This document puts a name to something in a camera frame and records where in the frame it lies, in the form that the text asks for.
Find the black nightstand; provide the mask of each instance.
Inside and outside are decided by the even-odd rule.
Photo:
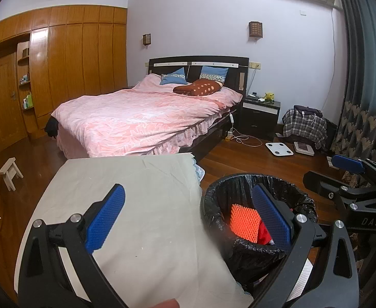
[[[257,99],[255,97],[246,97],[244,99],[239,119],[239,132],[273,141],[281,102],[275,101],[266,104],[258,102]]]

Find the orange net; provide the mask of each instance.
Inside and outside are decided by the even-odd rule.
[[[256,243],[260,223],[261,217],[256,210],[238,204],[232,205],[230,228],[239,237]]]

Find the blue pillow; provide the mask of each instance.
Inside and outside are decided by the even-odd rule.
[[[171,74],[163,74],[161,77],[160,85],[168,84],[168,83],[175,83],[175,84],[188,84],[185,80],[185,71],[182,67],[178,69],[176,72]]]
[[[201,70],[200,79],[214,80],[224,83],[229,68],[215,68],[204,66]]]

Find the pink bedspread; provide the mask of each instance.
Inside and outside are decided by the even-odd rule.
[[[150,74],[133,89],[82,96],[52,115],[89,157],[177,153],[242,98],[225,87],[208,96],[178,95],[172,92],[176,84],[161,86],[160,80]]]

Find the trash bin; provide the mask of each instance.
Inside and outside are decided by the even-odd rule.
[[[294,184],[280,178],[240,173],[222,177],[212,183],[201,199],[202,220],[218,245],[230,272],[243,286],[265,276],[285,256],[285,252],[274,244],[250,242],[230,229],[232,204],[253,209],[252,189],[259,183],[265,185],[275,199],[284,201],[294,213],[302,213],[314,222],[318,220],[313,199]]]

